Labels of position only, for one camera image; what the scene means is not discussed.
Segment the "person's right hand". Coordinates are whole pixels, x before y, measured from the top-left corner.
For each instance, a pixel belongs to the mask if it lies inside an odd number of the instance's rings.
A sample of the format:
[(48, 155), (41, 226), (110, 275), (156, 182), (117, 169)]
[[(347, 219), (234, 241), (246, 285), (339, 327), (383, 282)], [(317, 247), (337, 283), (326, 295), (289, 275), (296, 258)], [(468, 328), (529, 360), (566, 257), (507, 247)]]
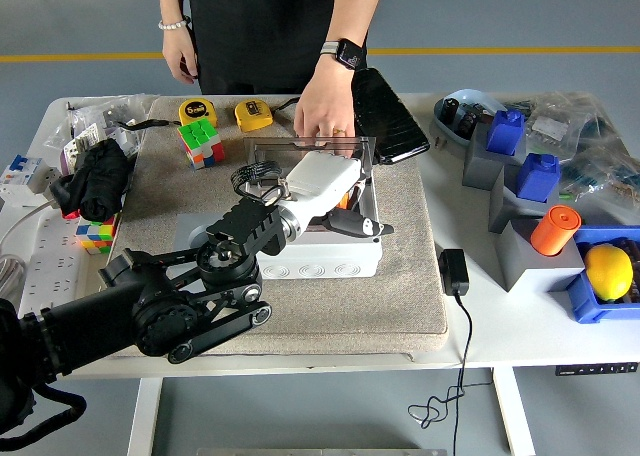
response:
[(193, 84), (197, 80), (197, 56), (187, 26), (163, 33), (162, 55), (176, 80), (185, 84)]

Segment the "person's left hand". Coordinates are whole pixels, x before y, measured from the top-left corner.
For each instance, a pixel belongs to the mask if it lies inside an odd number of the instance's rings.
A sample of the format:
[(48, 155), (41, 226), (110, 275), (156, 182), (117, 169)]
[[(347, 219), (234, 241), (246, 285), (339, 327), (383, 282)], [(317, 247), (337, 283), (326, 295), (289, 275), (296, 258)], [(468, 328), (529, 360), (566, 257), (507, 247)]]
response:
[(319, 61), (297, 103), (294, 131), (300, 137), (355, 136), (353, 72), (333, 60)]

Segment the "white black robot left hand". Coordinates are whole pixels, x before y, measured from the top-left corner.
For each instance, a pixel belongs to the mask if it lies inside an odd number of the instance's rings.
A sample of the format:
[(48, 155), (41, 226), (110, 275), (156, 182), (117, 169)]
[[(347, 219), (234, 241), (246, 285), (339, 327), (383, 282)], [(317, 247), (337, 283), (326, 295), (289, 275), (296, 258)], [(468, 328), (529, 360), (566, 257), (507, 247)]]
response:
[(288, 195), (278, 202), (286, 239), (303, 234), (314, 217), (333, 232), (357, 238), (392, 234), (384, 225), (337, 205), (361, 176), (361, 162), (324, 152), (309, 152), (285, 178)]

